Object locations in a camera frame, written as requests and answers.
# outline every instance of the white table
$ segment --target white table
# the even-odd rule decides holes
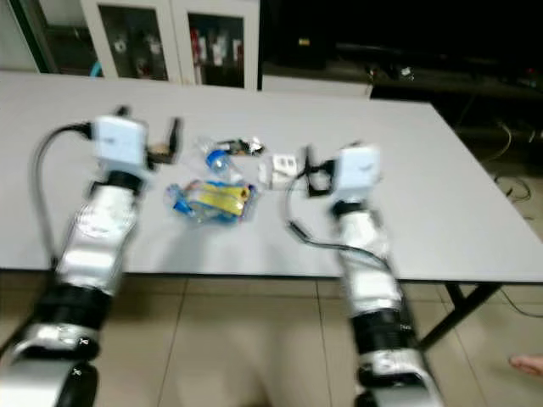
[[[149,139],[164,139],[171,116],[185,120],[180,162],[162,166],[143,202],[140,230],[126,256],[132,273],[327,277],[339,274],[334,253],[305,247],[279,217],[281,192],[267,192],[242,225],[192,227],[165,207],[165,187],[201,177],[188,157],[198,135],[259,137],[274,153],[306,144],[327,159],[348,142],[377,143],[383,181],[374,201],[389,230],[391,263],[405,281],[543,282],[538,237],[435,110],[423,103],[364,101],[181,87],[156,81],[106,81],[0,73],[0,267],[47,266],[28,188],[28,163],[46,132],[110,112],[120,104],[148,122]],[[239,159],[244,168],[257,159]],[[45,190],[56,243],[96,168],[92,145],[66,135],[51,148]],[[326,199],[294,199],[294,213],[316,236],[332,239]]]

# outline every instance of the white object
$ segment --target white object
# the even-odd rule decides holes
[[[98,61],[102,65],[104,77],[117,78],[119,74],[115,67],[104,22],[102,21],[100,6],[147,8],[152,9],[156,15],[168,81],[181,83],[182,75],[177,57],[176,34],[171,21],[169,0],[81,0],[81,6],[83,7],[88,29],[91,33],[92,44],[98,55]],[[190,52],[190,35],[187,33],[187,36],[189,41],[188,50]]]
[[[367,83],[321,81],[273,75],[262,76],[263,92],[307,93],[310,95],[369,99],[372,95],[372,89],[373,86]]]
[[[126,39],[118,38],[113,42],[113,49],[116,53],[125,53],[127,50]]]
[[[145,164],[147,127],[116,116],[98,117],[92,123],[96,155],[106,171],[123,171],[147,178]]]
[[[222,65],[222,50],[221,50],[221,45],[219,45],[218,43],[217,44],[213,44],[213,46],[211,47],[211,49],[213,50],[213,64],[215,66],[221,66]]]
[[[200,61],[201,62],[207,61],[207,46],[206,46],[206,41],[205,41],[204,36],[201,36],[198,39],[198,46],[199,46],[199,51],[200,51],[200,55],[199,55]]]
[[[158,38],[155,38],[154,36],[147,36],[146,40],[149,44],[149,51],[153,55],[160,55],[162,53],[162,44],[160,44]]]
[[[333,200],[360,202],[370,198],[379,179],[380,161],[377,146],[342,148],[335,160]]]
[[[223,32],[217,37],[217,44],[221,50],[221,58],[225,59],[228,54],[228,45],[227,45],[227,33]]]
[[[172,17],[176,28],[179,62],[184,77],[190,83],[193,75],[193,55],[190,45],[189,14],[208,14],[243,19],[244,88],[256,90],[258,81],[259,0],[176,0],[171,2]]]
[[[271,189],[283,189],[298,174],[298,163],[293,154],[273,154],[271,157]]]
[[[238,48],[242,44],[241,40],[232,40],[232,56],[234,62],[238,62]]]
[[[159,81],[92,81],[68,75],[0,73],[0,266],[45,270],[28,188],[27,159],[47,131],[92,119],[126,103],[149,125],[149,142],[162,142],[168,118],[186,119],[184,144],[198,134],[258,134],[271,151],[296,151],[311,143],[316,161],[335,157],[355,139],[379,146],[383,179],[372,201],[390,235],[390,263],[402,280],[543,282],[543,245],[434,108],[304,95],[240,92]],[[85,95],[85,103],[74,103]],[[240,158],[244,170],[258,166]],[[92,144],[60,137],[48,152],[44,191],[55,239],[81,206],[96,168]],[[183,162],[156,172],[141,202],[133,243],[126,251],[132,273],[246,276],[338,276],[337,254],[299,243],[279,209],[282,191],[258,199],[254,217],[233,228],[194,230],[173,225],[163,191],[195,176]],[[333,240],[329,199],[293,193],[293,214],[315,238]]]

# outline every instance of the table leg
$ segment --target table leg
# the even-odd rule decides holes
[[[420,349],[426,351],[435,345],[448,331],[475,311],[501,287],[500,283],[479,284],[467,297],[463,297],[457,284],[445,284],[455,308],[420,342]]]

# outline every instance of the black cable on floor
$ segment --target black cable on floor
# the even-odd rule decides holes
[[[513,307],[515,311],[517,311],[520,315],[528,316],[529,318],[543,318],[543,314],[534,314],[532,312],[524,311],[523,309],[520,309],[513,301],[512,299],[507,295],[505,290],[502,288],[500,289],[503,296],[506,298],[507,302]]]
[[[519,202],[526,202],[532,198],[532,190],[530,189],[528,182],[526,182],[522,178],[518,176],[503,176],[500,174],[496,174],[494,177],[494,183],[497,186],[500,186],[501,179],[507,179],[507,180],[513,181],[514,183],[516,183],[517,185],[521,186],[524,189],[524,194],[522,195],[513,195],[512,187],[507,192],[504,192],[506,194],[506,197],[508,197],[511,200],[512,204],[516,204]]]

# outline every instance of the black cable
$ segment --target black cable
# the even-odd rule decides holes
[[[506,298],[507,302],[515,309],[515,311],[517,311],[520,315],[524,315],[524,316],[528,316],[529,318],[543,318],[543,314],[533,314],[531,312],[528,312],[528,311],[524,311],[523,309],[520,309],[513,301],[511,298],[509,298],[509,296],[507,295],[507,293],[505,292],[504,289],[501,289],[500,290],[501,293],[503,294],[503,296]]]
[[[512,203],[513,204],[516,204],[518,202],[526,202],[526,201],[529,201],[532,198],[532,190],[530,189],[530,187],[528,185],[528,182],[526,182],[522,178],[519,178],[517,176],[496,175],[494,177],[494,183],[499,186],[500,185],[499,180],[501,178],[508,178],[508,179],[512,180],[513,182],[516,182],[522,188],[524,188],[524,195],[521,195],[521,196],[512,195],[512,188],[506,193],[506,196],[508,198],[512,198]]]
[[[296,222],[293,220],[290,210],[290,198],[292,195],[292,191],[294,189],[294,184],[303,176],[306,175],[306,171],[301,171],[295,178],[293,178],[290,183],[287,186],[287,190],[284,195],[284,211],[283,211],[283,218],[285,223],[287,224],[287,227],[296,235],[300,241],[304,244],[307,244],[309,246],[313,246],[316,248],[327,248],[331,250],[341,250],[345,252],[354,252],[358,254],[362,254],[364,257],[373,260],[377,262],[379,265],[381,265],[385,270],[389,270],[389,264],[385,259],[381,259],[376,254],[365,250],[363,248],[357,248],[354,246],[348,246],[346,244],[340,244],[340,243],[323,243],[318,242],[316,240],[313,240],[311,238],[311,235],[308,231],[305,231],[299,222]]]
[[[45,158],[45,153],[48,151],[49,147],[56,138],[67,131],[78,131],[82,133],[85,137],[90,138],[91,136],[91,125],[90,123],[80,123],[75,125],[65,125],[54,131],[51,131],[47,134],[40,144],[37,146],[36,151],[34,152],[33,160],[31,162],[31,173],[30,173],[30,185],[31,185],[31,198],[36,209],[37,220],[40,226],[40,232],[42,234],[42,243],[49,257],[49,267],[54,271],[57,265],[57,254],[54,245],[53,239],[53,229],[51,227],[51,222],[49,219],[49,214],[47,206],[45,204],[45,198],[43,194],[43,185],[42,185],[42,166],[43,159]]]
[[[495,159],[499,159],[503,154],[505,154],[512,144],[512,131],[507,127],[504,123],[498,121],[497,125],[507,134],[507,142],[505,146],[503,146],[497,153],[493,153],[489,157],[485,157],[483,159],[480,159],[479,161],[481,164],[488,163],[490,161],[494,161]]]

